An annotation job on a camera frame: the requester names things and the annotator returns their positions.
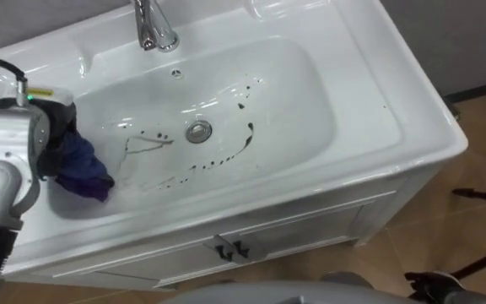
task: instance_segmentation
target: floor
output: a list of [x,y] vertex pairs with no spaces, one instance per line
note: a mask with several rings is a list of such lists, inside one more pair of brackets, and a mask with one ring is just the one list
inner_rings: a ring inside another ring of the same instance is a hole
[[[317,280],[327,272],[354,271],[376,289],[407,295],[407,271],[454,271],[486,254],[486,202],[450,195],[456,187],[486,190],[486,96],[458,104],[466,153],[451,161],[368,245],[336,245],[303,252],[180,284],[180,290],[233,279]],[[486,269],[463,280],[486,293]],[[175,292],[136,292],[7,283],[0,304],[145,304]]]

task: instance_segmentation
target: cabinet handle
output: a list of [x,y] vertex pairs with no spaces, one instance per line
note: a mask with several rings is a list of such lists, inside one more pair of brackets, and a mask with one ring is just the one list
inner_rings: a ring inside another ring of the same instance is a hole
[[232,256],[234,255],[233,252],[228,252],[224,254],[224,246],[223,245],[218,245],[215,247],[215,250],[219,253],[219,257],[223,259],[226,262],[232,262]]
[[237,254],[241,255],[243,258],[249,258],[249,251],[250,248],[243,249],[243,243],[241,241],[234,242],[235,250],[237,250]]

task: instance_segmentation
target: faucet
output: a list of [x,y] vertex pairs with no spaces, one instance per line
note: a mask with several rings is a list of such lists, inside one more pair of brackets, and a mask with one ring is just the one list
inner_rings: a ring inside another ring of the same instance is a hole
[[179,37],[162,13],[157,0],[134,0],[138,42],[149,51],[157,47],[161,52],[174,51],[179,46]]

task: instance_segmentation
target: gray wall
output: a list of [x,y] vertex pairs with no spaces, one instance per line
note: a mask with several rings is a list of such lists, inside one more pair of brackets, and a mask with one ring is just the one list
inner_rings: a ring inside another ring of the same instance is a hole
[[[441,93],[486,84],[486,0],[381,1]],[[0,0],[0,47],[127,3],[128,0]]]
[[0,47],[129,4],[129,0],[0,0]]
[[381,0],[441,93],[486,84],[486,0]]

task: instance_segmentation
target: blue cloth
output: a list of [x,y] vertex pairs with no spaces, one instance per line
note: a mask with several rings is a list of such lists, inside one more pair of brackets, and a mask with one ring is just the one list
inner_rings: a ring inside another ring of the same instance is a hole
[[93,145],[79,133],[66,132],[63,138],[62,165],[56,182],[71,193],[106,201],[114,180],[95,157]]

